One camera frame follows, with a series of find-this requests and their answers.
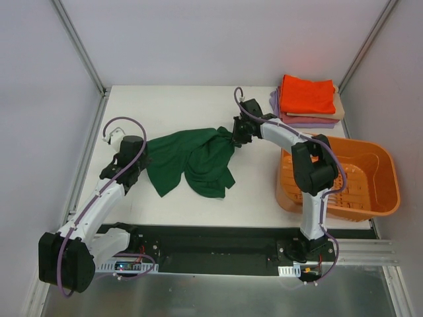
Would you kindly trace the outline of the dark green t shirt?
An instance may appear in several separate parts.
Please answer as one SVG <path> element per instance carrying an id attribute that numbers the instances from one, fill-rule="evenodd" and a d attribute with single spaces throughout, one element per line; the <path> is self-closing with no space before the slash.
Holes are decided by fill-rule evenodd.
<path id="1" fill-rule="evenodd" d="M 235 185 L 229 161 L 235 153 L 232 133 L 225 127 L 178 131 L 147 142 L 148 177 L 160 197 L 185 177 L 197 194 L 223 199 Z"/>

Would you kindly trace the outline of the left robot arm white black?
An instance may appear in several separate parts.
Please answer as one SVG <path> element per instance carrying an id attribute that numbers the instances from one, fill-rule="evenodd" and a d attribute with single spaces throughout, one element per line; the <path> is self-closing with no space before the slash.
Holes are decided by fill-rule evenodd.
<path id="1" fill-rule="evenodd" d="M 99 265 L 119 253 L 132 257 L 139 252 L 141 239 L 134 225 L 117 222 L 100 237 L 95 236 L 150 162 L 142 137 L 126 135 L 116 145 L 112 162 L 100 173 L 83 206 L 56 233 L 46 232 L 39 239 L 40 281 L 82 293 Z"/>

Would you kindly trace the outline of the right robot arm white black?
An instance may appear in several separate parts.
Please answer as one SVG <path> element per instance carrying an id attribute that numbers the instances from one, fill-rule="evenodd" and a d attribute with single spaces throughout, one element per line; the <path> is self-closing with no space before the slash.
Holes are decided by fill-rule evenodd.
<path id="1" fill-rule="evenodd" d="M 273 114 L 263 114 L 255 99 L 237 98 L 235 102 L 241 111 L 234 117 L 235 143 L 244 145 L 257 137 L 291 155 L 294 182 L 302 196 L 302 220 L 297 240 L 284 248 L 284 255 L 301 264 L 315 259 L 328 240 L 325 226 L 328 195 L 339 173 L 339 161 L 328 138 L 301 133 Z"/>

